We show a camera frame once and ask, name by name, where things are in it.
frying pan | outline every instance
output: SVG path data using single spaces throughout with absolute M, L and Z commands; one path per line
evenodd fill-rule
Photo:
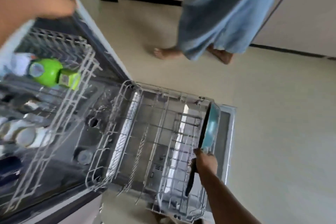
M 215 103 L 210 103 L 204 117 L 204 122 L 198 142 L 198 148 L 201 148 L 204 152 L 207 152 L 212 147 L 213 141 L 216 138 L 216 133 L 219 124 L 219 116 L 220 116 L 219 107 Z M 191 164 L 191 171 L 189 175 L 187 188 L 185 190 L 186 197 L 189 196 L 191 188 L 193 187 L 196 172 L 197 172 L 196 161 L 193 161 Z

dishwasher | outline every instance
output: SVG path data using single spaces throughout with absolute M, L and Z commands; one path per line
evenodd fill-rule
M 31 94 L 42 104 L 22 113 L 3 102 L 0 116 L 51 132 L 39 147 L 11 145 L 5 153 L 19 158 L 22 168 L 18 180 L 0 187 L 0 223 L 22 223 L 83 191 L 89 193 L 79 197 L 82 203 L 107 189 L 187 223 L 211 215 L 197 174 L 189 196 L 184 194 L 193 149 L 212 103 L 221 116 L 220 140 L 214 138 L 210 152 L 219 158 L 218 175 L 226 182 L 234 108 L 129 80 L 78 14 L 38 19 L 16 52 L 56 58 L 78 71 L 80 80 L 75 89 L 41 86 L 14 75 L 1 80 L 0 92 Z

beige tile floor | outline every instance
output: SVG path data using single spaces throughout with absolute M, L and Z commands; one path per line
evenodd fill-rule
M 209 53 L 196 62 L 156 59 L 153 47 L 174 45 L 180 14 L 175 6 L 102 2 L 97 24 L 134 80 L 237 107 L 229 188 L 262 223 L 333 223 L 336 63 L 258 48 L 228 66 Z M 107 201 L 115 215 L 106 224 L 144 223 Z

blue skirt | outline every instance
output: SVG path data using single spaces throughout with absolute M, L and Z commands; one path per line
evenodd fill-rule
M 274 0 L 185 0 L 177 48 L 197 60 L 211 43 L 218 50 L 243 53 Z

dishwasher rack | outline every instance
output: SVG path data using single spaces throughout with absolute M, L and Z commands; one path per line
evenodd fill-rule
M 186 222 L 202 217 L 207 197 L 197 177 L 190 196 L 184 193 L 210 102 L 175 90 L 124 82 L 111 102 L 109 122 L 86 176 L 87 187 L 128 193 L 135 203 L 145 200 L 152 211 Z
M 77 70 L 81 78 L 77 89 L 72 90 L 62 86 L 48 88 L 33 82 L 29 78 L 7 76 L 2 79 L 1 85 L 13 91 L 29 92 L 40 98 L 43 102 L 41 112 L 33 117 L 42 117 L 49 120 L 48 124 L 51 144 L 35 149 L 23 151 L 23 160 L 27 162 L 24 173 L 15 184 L 15 189 L 9 200 L 2 204 L 3 213 L 14 211 L 21 201 L 32 197 L 36 189 L 41 186 L 41 177 L 54 156 L 55 151 L 67 140 L 69 128 L 74 129 L 74 124 L 82 120 L 76 115 L 79 105 L 85 105 L 88 82 L 94 76 L 94 71 L 100 69 L 95 59 L 95 52 L 85 39 L 79 36 L 31 28 L 16 52 L 33 53 L 39 58 L 57 58 L 64 68 Z M 13 110 L 6 110 L 11 116 L 39 123 L 32 119 L 30 114 L 19 116 Z

